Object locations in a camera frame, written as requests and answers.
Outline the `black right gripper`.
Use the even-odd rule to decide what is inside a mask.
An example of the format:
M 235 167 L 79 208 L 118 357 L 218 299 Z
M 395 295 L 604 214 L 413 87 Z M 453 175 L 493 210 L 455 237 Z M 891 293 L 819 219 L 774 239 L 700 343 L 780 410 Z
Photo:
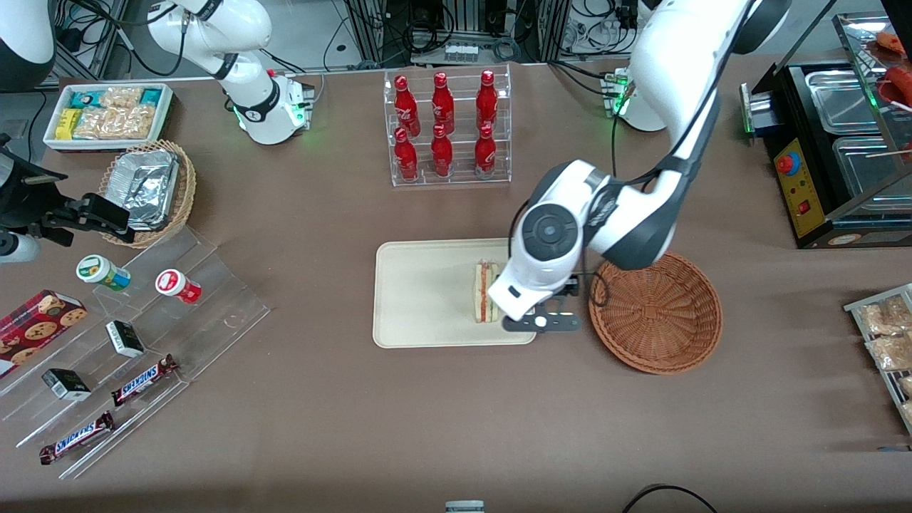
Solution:
M 36 260 L 40 238 L 68 247 L 73 235 L 66 227 L 84 223 L 89 230 L 135 241 L 128 225 L 130 212 L 98 194 L 84 194 L 78 200 L 61 194 L 62 173 L 35 165 L 2 165 L 2 263 Z

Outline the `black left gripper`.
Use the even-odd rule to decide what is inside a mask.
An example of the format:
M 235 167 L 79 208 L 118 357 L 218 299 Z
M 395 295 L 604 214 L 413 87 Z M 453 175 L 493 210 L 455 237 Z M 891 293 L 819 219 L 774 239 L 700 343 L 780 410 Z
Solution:
M 579 276 L 570 280 L 550 299 L 534 306 L 518 321 L 509 317 L 502 319 L 502 328 L 514 333 L 574 332 L 582 328 L 582 319 L 576 313 L 564 311 L 568 296 L 578 296 L 582 281 Z

